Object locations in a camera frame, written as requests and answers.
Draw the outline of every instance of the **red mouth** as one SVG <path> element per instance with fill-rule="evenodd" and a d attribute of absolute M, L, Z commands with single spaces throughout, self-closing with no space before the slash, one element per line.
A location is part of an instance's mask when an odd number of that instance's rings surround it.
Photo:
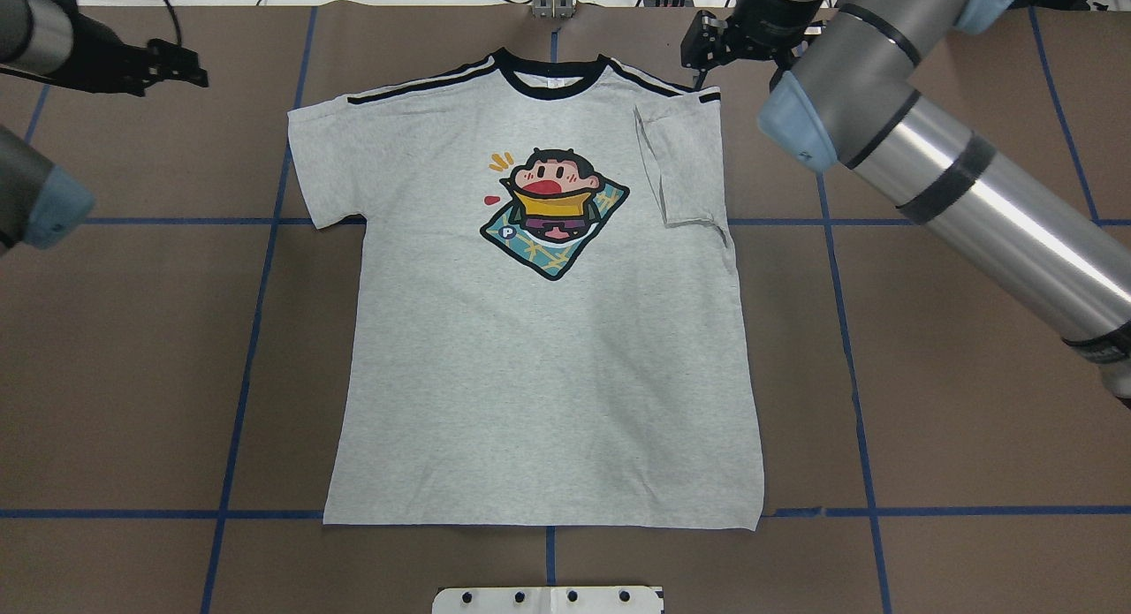
<path fill-rule="evenodd" d="M 554 180 L 541 180 L 541 182 L 534 182 L 532 184 L 524 184 L 523 192 L 529 192 L 529 194 L 561 194 L 562 187 Z"/>

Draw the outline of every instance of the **black hair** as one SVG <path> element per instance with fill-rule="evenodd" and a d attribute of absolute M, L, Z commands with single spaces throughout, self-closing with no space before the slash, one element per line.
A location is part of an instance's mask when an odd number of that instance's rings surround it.
<path fill-rule="evenodd" d="M 556 148 L 538 150 L 538 148 L 535 147 L 534 155 L 530 155 L 529 158 L 526 159 L 525 167 L 534 167 L 534 164 L 545 164 L 549 163 L 550 159 L 553 159 L 554 162 L 572 162 L 573 164 L 577 164 L 577 175 L 582 180 L 596 174 L 596 171 L 593 170 L 593 164 L 590 164 L 585 156 L 577 155 L 572 147 L 569 148 L 569 150 L 556 150 Z"/>

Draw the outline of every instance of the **cartoon character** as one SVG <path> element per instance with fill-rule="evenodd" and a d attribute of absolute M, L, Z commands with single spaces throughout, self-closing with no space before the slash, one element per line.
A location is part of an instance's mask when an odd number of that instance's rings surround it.
<path fill-rule="evenodd" d="M 499 180 L 516 200 L 510 223 L 549 243 L 566 243 L 585 236 L 601 220 L 594 196 L 605 182 L 593 164 L 573 148 L 538 150 Z"/>
<path fill-rule="evenodd" d="M 490 167 L 499 172 L 513 163 L 509 153 L 506 159 L 495 155 L 493 161 Z M 511 200 L 480 228 L 481 234 L 550 280 L 564 276 L 629 196 L 629 188 L 601 175 L 573 148 L 534 148 L 526 163 L 499 183 Z"/>

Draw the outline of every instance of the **white stripe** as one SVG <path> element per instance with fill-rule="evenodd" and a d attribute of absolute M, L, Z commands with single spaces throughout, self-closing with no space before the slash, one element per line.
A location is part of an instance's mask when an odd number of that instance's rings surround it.
<path fill-rule="evenodd" d="M 621 67 L 625 73 L 631 73 L 637 76 L 637 78 L 644 79 L 644 81 L 653 84 L 655 87 L 662 87 L 664 90 L 674 92 L 675 95 L 687 95 L 687 90 L 680 89 L 680 87 L 674 87 L 672 84 L 664 81 L 663 79 L 656 78 L 655 75 L 647 73 L 647 71 L 639 70 L 637 67 L 630 67 L 628 63 L 619 61 L 619 59 L 611 59 L 616 62 L 618 67 Z"/>
<path fill-rule="evenodd" d="M 489 70 L 489 68 L 493 67 L 494 67 L 494 55 L 487 55 L 487 59 L 485 59 L 485 61 L 474 62 L 468 68 L 464 68 L 463 71 L 456 71 L 456 73 L 433 75 L 431 76 L 431 78 L 409 79 L 409 81 L 407 83 L 389 84 L 389 86 L 375 87 L 375 89 L 372 90 L 356 92 L 356 94 L 351 94 L 347 95 L 346 97 L 359 100 L 359 98 L 370 97 L 371 95 L 383 95 L 388 94 L 388 92 L 407 89 L 407 87 L 420 86 L 420 84 L 424 83 L 444 83 L 448 81 L 448 79 L 463 78 L 463 76 L 465 75 L 475 73 L 476 71 L 485 71 Z"/>

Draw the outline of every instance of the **neckline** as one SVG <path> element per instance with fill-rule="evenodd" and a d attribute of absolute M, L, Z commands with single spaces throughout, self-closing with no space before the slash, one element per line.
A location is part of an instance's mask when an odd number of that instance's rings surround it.
<path fill-rule="evenodd" d="M 491 54 L 499 73 L 503 76 L 512 89 L 534 100 L 566 100 L 587 90 L 605 72 L 610 58 L 598 54 L 593 62 L 535 62 L 533 59 L 521 59 L 510 53 L 506 47 Z M 542 78 L 580 78 L 576 83 L 562 87 L 533 87 L 517 76 L 537 75 Z"/>

